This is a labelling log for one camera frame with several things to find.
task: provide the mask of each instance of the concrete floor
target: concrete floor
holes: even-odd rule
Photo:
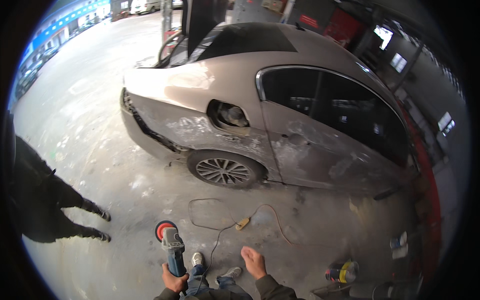
[[[281,237],[273,212],[263,207],[242,231],[226,230],[207,276],[244,267],[243,245],[265,255],[267,271],[297,296],[313,299],[314,288],[329,284],[328,265],[352,257],[360,264],[359,280],[391,279],[389,238],[413,228],[413,208],[404,195],[382,202],[343,192],[265,185],[249,191],[206,184],[180,161],[155,159],[128,137],[120,117],[122,75],[136,61],[156,56],[161,44],[161,12],[98,24],[65,44],[40,70],[39,79],[17,103],[15,128],[57,174],[84,197],[107,208],[112,221],[80,209],[66,209],[75,222],[112,236],[110,243],[73,237],[25,245],[59,299],[152,299],[164,288],[161,264],[166,260],[154,237],[158,221],[174,221],[186,244],[184,260],[196,251],[206,256],[217,232],[195,222],[225,227],[251,215],[260,204],[272,205],[289,246]],[[237,280],[254,299],[260,297],[246,272]]]

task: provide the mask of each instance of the angle grinder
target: angle grinder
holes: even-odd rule
[[[183,254],[185,244],[179,235],[177,226],[171,221],[161,221],[155,227],[156,239],[162,243],[162,249],[168,254],[168,270],[175,277],[182,277],[187,272],[183,264]],[[187,296],[188,285],[185,286],[182,293]]]

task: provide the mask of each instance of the hand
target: hand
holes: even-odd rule
[[[162,279],[163,279],[163,282],[165,283],[165,287],[171,289],[176,293],[180,293],[185,286],[185,282],[187,282],[188,280],[188,277],[189,277],[188,273],[186,273],[182,277],[175,277],[168,270],[167,263],[164,263],[162,265],[162,268],[163,268]]]
[[[267,275],[265,258],[263,255],[248,246],[243,246],[240,254],[245,260],[248,273],[250,273],[255,280]]]

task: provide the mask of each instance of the beige sedan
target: beige sedan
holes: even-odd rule
[[[255,182],[377,194],[414,160],[401,110],[336,43],[286,24],[215,27],[188,56],[180,36],[158,65],[124,77],[130,137],[155,156],[187,156],[207,183]]]

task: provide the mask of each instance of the wheel rim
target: wheel rim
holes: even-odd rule
[[[250,179],[250,171],[243,164],[224,158],[202,160],[195,167],[198,175],[213,183],[238,184]]]

